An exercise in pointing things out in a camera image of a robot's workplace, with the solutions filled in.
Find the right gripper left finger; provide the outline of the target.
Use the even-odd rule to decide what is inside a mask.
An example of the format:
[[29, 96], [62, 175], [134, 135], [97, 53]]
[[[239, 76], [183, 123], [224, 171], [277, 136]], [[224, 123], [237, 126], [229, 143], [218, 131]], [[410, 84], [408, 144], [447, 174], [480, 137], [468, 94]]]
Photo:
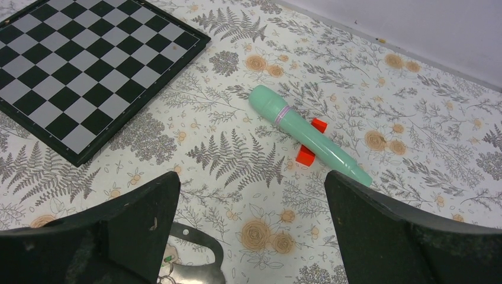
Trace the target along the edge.
[[155, 283], [181, 182], [167, 172], [39, 228], [1, 232], [2, 283]]

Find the keyring with coloured key tags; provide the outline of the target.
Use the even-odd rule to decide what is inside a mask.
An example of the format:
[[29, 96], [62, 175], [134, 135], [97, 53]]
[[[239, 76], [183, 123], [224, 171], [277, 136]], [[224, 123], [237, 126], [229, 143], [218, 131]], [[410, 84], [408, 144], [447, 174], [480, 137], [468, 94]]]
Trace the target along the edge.
[[174, 222], [157, 283], [226, 283], [220, 242], [190, 226]]

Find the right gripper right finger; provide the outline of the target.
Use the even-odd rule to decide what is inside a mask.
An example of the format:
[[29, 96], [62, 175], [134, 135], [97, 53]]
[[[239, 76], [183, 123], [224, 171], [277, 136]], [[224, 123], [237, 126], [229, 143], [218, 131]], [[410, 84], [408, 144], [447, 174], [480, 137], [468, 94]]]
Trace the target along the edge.
[[335, 170], [324, 187], [349, 283], [501, 282], [501, 230], [431, 214]]

